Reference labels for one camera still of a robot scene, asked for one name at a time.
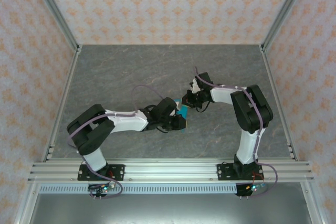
wire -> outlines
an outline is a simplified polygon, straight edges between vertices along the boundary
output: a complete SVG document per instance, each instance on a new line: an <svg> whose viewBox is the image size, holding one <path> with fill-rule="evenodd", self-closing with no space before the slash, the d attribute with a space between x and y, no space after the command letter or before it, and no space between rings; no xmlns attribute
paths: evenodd
<svg viewBox="0 0 336 224"><path fill-rule="evenodd" d="M156 127L156 129L157 129L158 131L160 131L160 132L164 133L164 134L167 134L167 133L168 133L168 131L163 131L163 130L162 130L162 129L160 129L159 127Z"/></svg>
<svg viewBox="0 0 336 224"><path fill-rule="evenodd" d="M252 174L253 174L253 182L252 182L252 184L256 180L256 176L259 176L263 180L263 182L265 183L265 178L264 178L264 176L262 174L256 173L255 171L252 171Z"/></svg>
<svg viewBox="0 0 336 224"><path fill-rule="evenodd" d="M94 121L96 121L96 120L98 120L98 119L106 118L106 117L108 117L108 116L122 116L122 117L126 117L126 118L134 117L134 116L136 115L137 111L138 111L138 107L137 107L137 105L136 105L136 103L135 103L135 100L134 100L134 91L135 91L135 89L138 88L138 87L146 87L146 88L149 88L150 90L154 91L154 92L155 92L155 93L156 93L162 100L164 99L164 98L163 98L163 97L162 97L162 96L161 96L161 95L160 95L154 88L149 87L149 86L147 86L147 85L137 85L137 86L135 86L135 87L133 88L132 93L131 93L131 96L132 96L132 102L133 102L133 105L134 105L134 108L135 108L135 112L134 112L133 114L125 115L125 114L117 114L117 113L106 113L106 114L103 114L103 115L96 116L96 117L90 119L89 121L85 122L83 125L79 126L74 132L72 132L72 133L70 134L70 136L69 136L68 139L67 139L67 143L68 143L68 145L70 145L71 147L77 149L76 146L74 145L73 141L72 141L72 138L73 138L78 132L80 132L82 129L84 129L87 125L89 125L90 123L93 123ZM116 193L116 194L113 194L113 195L105 196L105 197L103 197L103 199L108 199L108 198L116 197L116 196L120 195L120 194L123 192L123 186L122 186L122 184L121 184L120 182L118 182L117 180L115 180L115 179L113 179L113 178L108 178L108 177L105 177L105 176L103 176L103 175L101 175L101 174L95 172L95 171L91 168L91 166L88 164L88 162L85 160L85 158L84 158L83 156L81 156L81 157L83 158L83 160L85 161L87 167L89 168L89 170L90 170L93 174L95 174L96 176L101 177L101 178L103 178L103 179L106 179L106 180L108 180L108 181L110 181L110 182L114 182L114 183L116 183L117 185L120 186L120 192L118 192L118 193ZM93 197L93 198L95 197L95 196L93 195L93 193L92 193L92 190L90 191L90 196Z"/></svg>
<svg viewBox="0 0 336 224"><path fill-rule="evenodd" d="M197 70L197 67L195 67L195 72L196 72L196 76L199 78L199 80L211 87L216 87L216 88L228 88L228 89L233 89L233 90L241 90L245 95L246 97L248 98L248 100L250 101L250 103L252 104L254 110L256 111L256 114L259 118L259 122L260 122L260 128L258 130L258 133L257 133L257 141L256 141L256 144L254 146L254 150L253 150L253 160L254 162L257 164L257 165L261 165L261 166L268 166L270 167L273 171L274 171L274 174L275 174L275 181L274 181L274 184L265 192L261 193L261 194L258 194L258 195L252 195L251 197L257 197L257 196L260 196L260 195L265 195L267 194L269 191L271 191L272 188L275 187L275 185L277 184L278 182L278 172L277 170L270 164L264 164L264 163L259 163L256 159L256 153L257 153L257 150L258 150L258 146L259 146L259 142L260 142L260 134L261 134L261 131L263 130L263 118L261 117L260 115L260 112L255 104L255 102L253 101L252 97L250 96L250 94L245 90L243 89L242 87L238 87L238 86L228 86L228 85L214 85L212 83L209 83L205 80L203 80L199 75L198 75L198 70Z"/></svg>
<svg viewBox="0 0 336 224"><path fill-rule="evenodd" d="M209 104L210 104L210 101L208 101L208 104L205 106L204 110L199 111L198 108L196 108L196 111L199 112L199 113L203 113L209 107Z"/></svg>
<svg viewBox="0 0 336 224"><path fill-rule="evenodd" d="M116 183L116 184L120 187L120 192L118 192L118 193L116 193L116 194L109 195L109 196L105 196L105 197L103 197L103 198L101 198L101 199L110 199L110 198L119 196L119 195L123 192L123 189L124 189L124 188L123 188L122 184L121 184L119 181L117 181L117 180L115 180L115 179L113 179L113 178L109 178L109 177L103 176L103 175L101 175L101 174L95 172L95 171L91 168L91 166L88 164L88 162L86 162L86 160L85 160L85 158L84 158L83 156L82 156L82 158L84 159L84 161L85 161L87 167L89 168L90 172L92 172L93 174L95 174L95 175L98 176L98 177L104 178L104 179L106 179L106 180L108 180L108 181L110 181L110 182L114 182L114 183ZM95 197L95 196L93 195L93 193L92 193L92 190L90 190L90 196L91 196L92 198Z"/></svg>
<svg viewBox="0 0 336 224"><path fill-rule="evenodd" d="M145 88L148 88L148 89L152 90L155 94L157 94L162 100L164 99L163 96L160 95L160 93L159 93L155 88L152 88L152 87L147 86L147 85L142 85L142 84L141 84L141 85L137 85L137 86L135 86L135 87L132 89L132 92L131 92L132 103L133 103L133 105L134 105L134 109L135 109L135 111L138 111L138 106L137 106L137 104L136 104L136 102L135 102L135 100L134 100L134 91L135 91L137 88L139 88L139 87L145 87Z"/></svg>

black mounting plate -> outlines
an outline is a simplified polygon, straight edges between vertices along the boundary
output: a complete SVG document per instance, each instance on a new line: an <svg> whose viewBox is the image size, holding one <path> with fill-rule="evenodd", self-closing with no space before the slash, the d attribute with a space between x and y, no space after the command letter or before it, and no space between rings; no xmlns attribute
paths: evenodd
<svg viewBox="0 0 336 224"><path fill-rule="evenodd" d="M254 165L248 172L238 175L234 169L234 163L222 163L217 165L218 180L253 180L253 172L263 174L261 165ZM255 180L262 180L260 176L256 176Z"/></svg>
<svg viewBox="0 0 336 224"><path fill-rule="evenodd" d="M107 167L104 167L104 170L106 171L105 177L111 177L117 181L123 181L124 180L124 174L125 174L125 165L107 165ZM87 165L80 165L79 166L79 172L78 172L78 181L93 181L93 180L105 180L95 174L93 174Z"/></svg>

gray tabletop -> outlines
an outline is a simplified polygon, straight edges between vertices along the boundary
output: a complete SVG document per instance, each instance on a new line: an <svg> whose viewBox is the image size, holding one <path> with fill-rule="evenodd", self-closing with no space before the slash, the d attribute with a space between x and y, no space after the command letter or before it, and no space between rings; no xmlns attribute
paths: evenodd
<svg viewBox="0 0 336 224"><path fill-rule="evenodd" d="M199 72L214 83L257 84L271 106L274 119L262 136L260 157L289 157L287 141L266 68L257 45L112 45L83 46L71 82L55 142L53 157L78 157L66 143L67 125L90 106L100 103L112 111L133 111L131 90L138 84L154 87L164 97L180 99ZM146 88L135 94L138 107L158 104ZM102 145L106 158L233 157L240 141L234 109L210 104L204 113L188 109L187 128L117 132Z"/></svg>

wall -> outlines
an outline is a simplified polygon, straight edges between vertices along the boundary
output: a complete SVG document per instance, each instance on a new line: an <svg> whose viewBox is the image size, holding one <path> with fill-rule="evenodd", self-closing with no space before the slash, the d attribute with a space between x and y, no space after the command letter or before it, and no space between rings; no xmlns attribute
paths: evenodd
<svg viewBox="0 0 336 224"><path fill-rule="evenodd" d="M13 223L73 51L43 0L0 0L0 9L0 222Z"/></svg>
<svg viewBox="0 0 336 224"><path fill-rule="evenodd" d="M80 44L259 44L285 0L56 0Z"/></svg>
<svg viewBox="0 0 336 224"><path fill-rule="evenodd" d="M297 0L267 53L299 156L336 220L336 0Z"/></svg>

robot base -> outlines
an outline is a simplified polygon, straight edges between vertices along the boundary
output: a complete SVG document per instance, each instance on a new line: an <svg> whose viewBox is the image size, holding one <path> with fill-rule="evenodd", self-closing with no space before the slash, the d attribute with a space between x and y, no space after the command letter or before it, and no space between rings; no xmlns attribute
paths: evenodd
<svg viewBox="0 0 336 224"><path fill-rule="evenodd" d="M222 163L217 165L218 180L262 180L254 174L262 174L263 168L252 162L243 165L235 155L234 163Z"/></svg>

